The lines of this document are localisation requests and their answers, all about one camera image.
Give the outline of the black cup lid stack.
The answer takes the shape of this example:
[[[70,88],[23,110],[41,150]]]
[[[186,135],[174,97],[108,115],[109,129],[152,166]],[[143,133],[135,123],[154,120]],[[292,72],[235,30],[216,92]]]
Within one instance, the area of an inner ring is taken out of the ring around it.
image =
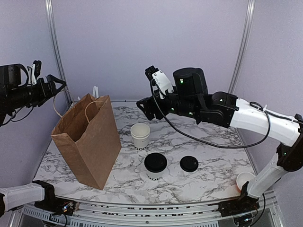
[[[184,156],[180,160],[180,167],[186,172],[194,172],[198,169],[198,161],[193,156]]]

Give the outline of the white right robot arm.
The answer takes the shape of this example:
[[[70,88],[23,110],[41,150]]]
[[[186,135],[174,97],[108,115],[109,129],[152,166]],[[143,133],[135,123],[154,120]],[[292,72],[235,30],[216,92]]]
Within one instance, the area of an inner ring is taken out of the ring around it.
[[[151,97],[136,104],[149,119],[166,119],[168,114],[189,117],[196,123],[212,123],[225,128],[245,129],[279,141],[270,162],[247,181],[239,198],[220,202],[222,217],[255,210],[263,193],[289,172],[303,166],[303,118],[270,112],[256,102],[248,102],[226,92],[208,93],[201,68],[182,68],[171,82],[163,71],[145,70]]]

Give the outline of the white paper coffee cup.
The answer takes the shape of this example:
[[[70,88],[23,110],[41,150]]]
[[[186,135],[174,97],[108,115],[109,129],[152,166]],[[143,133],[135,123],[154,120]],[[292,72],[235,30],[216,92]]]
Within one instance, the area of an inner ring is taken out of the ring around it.
[[[147,174],[148,179],[150,179],[152,181],[158,181],[158,180],[162,179],[164,171],[152,172],[150,170],[146,170],[146,174]]]

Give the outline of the white cup with stirrers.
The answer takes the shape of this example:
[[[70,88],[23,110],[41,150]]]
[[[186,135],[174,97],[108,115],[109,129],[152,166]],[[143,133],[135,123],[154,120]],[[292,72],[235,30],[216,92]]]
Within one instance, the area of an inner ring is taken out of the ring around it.
[[[77,97],[76,101],[80,101],[82,99],[88,99],[90,101],[95,101],[96,99],[99,98],[99,92],[98,92],[98,87],[97,86],[93,86],[93,90],[91,94],[86,94],[83,97]]]

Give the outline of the stacked white paper cups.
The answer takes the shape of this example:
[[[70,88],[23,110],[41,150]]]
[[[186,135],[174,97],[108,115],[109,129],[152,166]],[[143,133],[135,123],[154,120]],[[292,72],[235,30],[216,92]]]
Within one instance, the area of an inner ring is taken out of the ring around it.
[[[146,150],[149,143],[150,127],[145,123],[136,123],[130,129],[134,147],[138,151]]]

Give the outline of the aluminium front rail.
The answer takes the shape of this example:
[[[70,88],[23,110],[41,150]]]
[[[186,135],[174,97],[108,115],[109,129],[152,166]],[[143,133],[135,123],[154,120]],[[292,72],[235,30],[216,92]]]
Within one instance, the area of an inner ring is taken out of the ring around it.
[[[227,213],[227,200],[183,204],[119,204],[77,201],[71,215],[55,215],[30,203],[12,213],[10,227],[283,227],[273,192],[258,208]]]

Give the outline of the white orange paper cup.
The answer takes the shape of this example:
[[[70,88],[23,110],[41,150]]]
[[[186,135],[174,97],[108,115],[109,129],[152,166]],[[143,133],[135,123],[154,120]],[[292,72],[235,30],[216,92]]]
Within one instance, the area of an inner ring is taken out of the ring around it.
[[[255,175],[250,172],[242,172],[242,173],[238,174],[236,177],[236,185],[237,185],[238,190],[241,191],[243,185],[246,182],[249,182],[250,180],[252,180],[254,177],[255,177]]]

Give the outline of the aluminium frame post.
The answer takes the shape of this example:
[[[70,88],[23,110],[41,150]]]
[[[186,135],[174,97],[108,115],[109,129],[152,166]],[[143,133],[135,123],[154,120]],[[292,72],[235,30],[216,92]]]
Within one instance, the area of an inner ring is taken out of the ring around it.
[[[45,9],[46,9],[46,17],[47,17],[47,23],[50,32],[51,43],[53,47],[53,53],[55,57],[56,66],[59,72],[59,77],[61,80],[66,81],[62,58],[60,55],[59,43],[57,39],[55,19],[53,13],[53,4],[51,0],[45,0]]]
[[[245,16],[245,20],[244,20],[244,27],[243,27],[240,47],[239,47],[236,63],[235,63],[235,66],[234,66],[232,79],[230,81],[228,93],[233,94],[235,92],[237,82],[240,78],[242,63],[243,63],[243,60],[244,60],[246,49],[248,47],[251,28],[252,28],[252,24],[253,24],[255,3],[256,3],[255,0],[249,0],[248,4],[247,4],[247,10],[246,10],[246,16]]]

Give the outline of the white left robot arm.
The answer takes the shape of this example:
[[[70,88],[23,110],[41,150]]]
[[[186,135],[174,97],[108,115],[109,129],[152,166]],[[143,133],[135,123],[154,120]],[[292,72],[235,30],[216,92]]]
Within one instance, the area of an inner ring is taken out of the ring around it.
[[[25,107],[41,107],[66,87],[66,82],[53,76],[40,77],[42,63],[33,61],[31,66],[10,64],[0,68],[0,124],[5,126],[13,122],[16,115]],[[1,188],[0,213],[16,210],[25,204],[47,210],[55,215],[71,216],[76,202],[55,195],[54,186],[36,180],[32,183]]]

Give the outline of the black plastic cup lid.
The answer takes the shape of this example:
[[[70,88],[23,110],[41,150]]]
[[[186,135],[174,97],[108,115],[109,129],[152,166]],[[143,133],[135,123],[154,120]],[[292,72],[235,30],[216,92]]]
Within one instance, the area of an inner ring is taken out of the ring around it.
[[[167,159],[160,153],[151,153],[144,159],[144,166],[150,172],[159,173],[167,167]]]

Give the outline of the right aluminium frame post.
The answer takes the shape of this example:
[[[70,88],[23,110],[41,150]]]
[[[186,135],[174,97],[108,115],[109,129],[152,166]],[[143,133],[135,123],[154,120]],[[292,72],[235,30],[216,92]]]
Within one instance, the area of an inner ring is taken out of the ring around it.
[[[255,3],[256,3],[255,0],[249,0],[248,4],[247,4],[247,10],[246,10],[246,16],[245,16],[245,20],[244,20],[244,27],[243,27],[240,47],[239,47],[236,63],[235,63],[235,66],[234,66],[232,79],[230,81],[228,93],[233,94],[235,92],[237,82],[240,78],[242,63],[243,63],[243,60],[244,60],[246,49],[248,47],[251,28],[252,28],[252,24],[253,24]]]

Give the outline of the brown paper bag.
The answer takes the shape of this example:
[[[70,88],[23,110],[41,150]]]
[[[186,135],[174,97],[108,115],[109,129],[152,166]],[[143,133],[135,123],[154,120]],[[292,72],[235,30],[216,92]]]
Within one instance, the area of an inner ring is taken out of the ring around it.
[[[61,117],[51,137],[76,179],[103,190],[122,148],[110,97],[86,94]]]

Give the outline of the left aluminium frame post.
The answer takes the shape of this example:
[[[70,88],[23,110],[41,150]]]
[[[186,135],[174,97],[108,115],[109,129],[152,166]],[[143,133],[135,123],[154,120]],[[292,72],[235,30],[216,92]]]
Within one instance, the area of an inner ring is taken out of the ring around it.
[[[53,4],[51,0],[45,0],[45,9],[46,9],[46,17],[47,17],[47,23],[50,32],[51,43],[53,47],[53,53],[55,57],[56,66],[59,72],[59,77],[61,80],[66,81],[62,58],[60,55],[59,43],[57,39],[55,19],[53,13]]]

